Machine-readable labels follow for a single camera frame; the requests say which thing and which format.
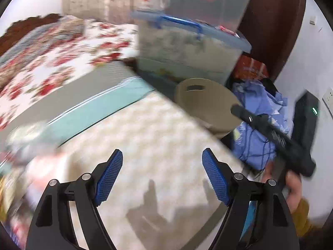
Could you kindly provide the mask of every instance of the beige plastic stool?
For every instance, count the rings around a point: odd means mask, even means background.
[[[217,138],[234,130],[241,120],[231,114],[233,104],[240,104],[226,87],[207,79],[192,78],[179,83],[176,103],[209,129]]]

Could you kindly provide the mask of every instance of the blue box lid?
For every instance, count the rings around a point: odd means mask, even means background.
[[[238,38],[227,32],[220,31],[219,29],[216,29],[212,26],[194,22],[192,20],[185,20],[169,15],[164,15],[160,12],[157,13],[150,11],[134,11],[131,12],[130,16],[133,19],[155,22],[157,27],[161,27],[161,25],[167,25],[178,27],[188,31],[198,32],[198,35],[203,34],[212,38],[216,38],[220,41],[226,42],[230,47],[240,49],[247,53],[250,53],[252,49],[251,44],[239,31],[237,31],[237,35],[239,36]]]

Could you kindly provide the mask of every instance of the wall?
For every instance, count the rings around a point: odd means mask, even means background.
[[[309,24],[310,16],[317,16],[315,26]],[[333,32],[314,0],[306,0],[298,38],[275,85],[288,98],[290,120],[295,101],[304,89],[320,99],[311,153],[317,170],[311,180],[303,180],[303,195],[310,202],[310,218],[325,221],[333,208],[333,120],[322,97],[329,86],[333,88]]]
[[[15,21],[62,12],[62,0],[12,0],[0,17],[0,36]]]

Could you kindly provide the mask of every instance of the hand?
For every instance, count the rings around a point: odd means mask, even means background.
[[[267,163],[265,167],[265,173],[261,182],[266,182],[268,179],[272,179],[273,162]],[[289,170],[286,174],[286,186],[290,189],[290,193],[286,198],[289,210],[293,213],[302,198],[302,181],[301,178],[294,172]]]

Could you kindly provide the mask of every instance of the floral bedsheet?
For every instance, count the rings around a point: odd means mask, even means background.
[[[38,56],[81,36],[83,31],[84,20],[74,16],[64,16],[46,30],[39,27],[31,31],[1,56],[0,90]]]
[[[35,102],[96,66],[136,57],[137,33],[133,24],[93,22],[83,35],[54,42],[42,55],[20,69],[0,93],[0,130]]]

